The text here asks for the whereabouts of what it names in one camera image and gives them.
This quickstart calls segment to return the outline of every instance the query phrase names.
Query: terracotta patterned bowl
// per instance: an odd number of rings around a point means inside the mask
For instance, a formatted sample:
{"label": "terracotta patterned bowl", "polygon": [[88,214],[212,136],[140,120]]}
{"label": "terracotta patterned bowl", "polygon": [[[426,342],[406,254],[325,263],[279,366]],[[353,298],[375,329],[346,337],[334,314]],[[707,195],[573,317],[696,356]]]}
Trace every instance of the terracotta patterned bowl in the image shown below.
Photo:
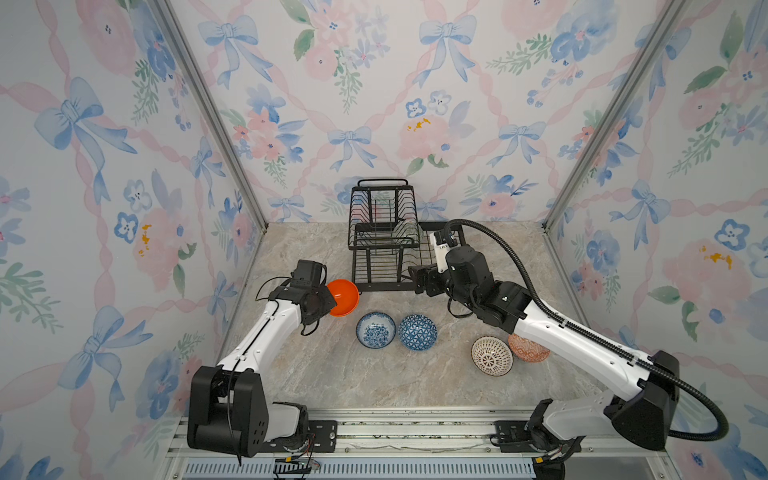
{"label": "terracotta patterned bowl", "polygon": [[512,352],[525,362],[541,362],[546,360],[549,356],[549,349],[544,348],[536,342],[532,342],[529,339],[524,339],[519,335],[512,333],[508,339],[509,347]]}

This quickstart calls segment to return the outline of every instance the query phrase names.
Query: bowl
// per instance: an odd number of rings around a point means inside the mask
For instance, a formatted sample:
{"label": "bowl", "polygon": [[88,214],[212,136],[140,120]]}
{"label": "bowl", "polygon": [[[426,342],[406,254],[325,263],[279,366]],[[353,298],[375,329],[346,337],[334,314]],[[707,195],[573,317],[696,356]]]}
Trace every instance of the bowl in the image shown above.
{"label": "bowl", "polygon": [[343,278],[334,280],[328,284],[328,290],[336,301],[336,306],[331,310],[331,316],[347,316],[360,303],[360,291],[357,290],[357,285],[349,280]]}
{"label": "bowl", "polygon": [[472,361],[481,372],[502,376],[512,369],[512,352],[506,343],[494,336],[482,336],[472,344]]}
{"label": "bowl", "polygon": [[357,339],[370,349],[381,349],[395,338],[395,320],[386,313],[371,312],[357,323]]}
{"label": "bowl", "polygon": [[423,315],[408,315],[400,322],[400,341],[415,352],[429,350],[437,341],[437,327]]}
{"label": "bowl", "polygon": [[524,339],[514,333],[509,336],[507,341],[512,348],[512,352],[514,352],[520,360],[524,360],[525,362],[542,362],[549,356],[549,349],[546,347],[543,347],[532,340]]}

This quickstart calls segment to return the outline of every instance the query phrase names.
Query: robotic arm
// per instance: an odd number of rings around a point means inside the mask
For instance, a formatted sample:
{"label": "robotic arm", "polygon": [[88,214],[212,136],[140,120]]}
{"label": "robotic arm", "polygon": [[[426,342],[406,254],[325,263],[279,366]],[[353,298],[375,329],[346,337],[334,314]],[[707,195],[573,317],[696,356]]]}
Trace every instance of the robotic arm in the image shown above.
{"label": "robotic arm", "polygon": [[[520,270],[525,287],[495,280],[483,254],[459,245],[452,236],[452,228],[459,224],[499,243]],[[550,452],[537,462],[562,462],[586,435],[618,434],[643,448],[662,450],[668,436],[714,441],[727,434],[728,422],[720,409],[678,378],[677,359],[663,351],[649,356],[630,349],[562,316],[538,297],[514,250],[492,230],[470,220],[451,220],[442,232],[432,233],[430,242],[437,263],[409,269],[416,293],[447,294],[449,312],[454,301],[471,310],[452,315],[474,313],[488,325],[540,343],[608,387],[596,396],[570,402],[542,400],[521,428],[500,432],[503,452]],[[321,281],[324,270],[320,263],[299,260],[291,278],[269,295],[264,313],[240,345],[218,366],[203,366],[194,375],[187,432],[191,448],[252,457],[262,451],[264,442],[280,443],[292,452],[308,445],[306,407],[269,404],[261,376],[292,331],[303,326],[302,335],[313,333],[319,319],[336,306],[325,278]],[[670,430],[680,389],[713,413],[718,424],[714,431]]]}

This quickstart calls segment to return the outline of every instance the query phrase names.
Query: light blue slotted panel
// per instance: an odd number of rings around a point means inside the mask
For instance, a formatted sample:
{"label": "light blue slotted panel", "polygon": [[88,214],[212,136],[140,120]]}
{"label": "light blue slotted panel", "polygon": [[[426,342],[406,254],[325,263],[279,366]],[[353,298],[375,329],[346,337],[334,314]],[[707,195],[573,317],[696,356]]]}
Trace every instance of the light blue slotted panel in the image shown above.
{"label": "light blue slotted panel", "polygon": [[[307,478],[535,478],[529,458],[319,458],[320,468]],[[191,458],[183,478],[301,478],[287,473],[293,465],[274,458]]]}

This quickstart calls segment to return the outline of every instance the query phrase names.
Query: black wire rack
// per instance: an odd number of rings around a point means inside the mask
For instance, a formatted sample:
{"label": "black wire rack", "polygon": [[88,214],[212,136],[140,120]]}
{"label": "black wire rack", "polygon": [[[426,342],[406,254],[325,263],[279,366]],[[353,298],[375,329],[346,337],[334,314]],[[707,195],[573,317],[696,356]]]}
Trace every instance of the black wire rack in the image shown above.
{"label": "black wire rack", "polygon": [[[435,262],[429,234],[445,222],[418,221],[413,186],[403,178],[361,180],[351,198],[352,281],[361,292],[412,290],[408,267]],[[460,225],[454,233],[464,243]]]}

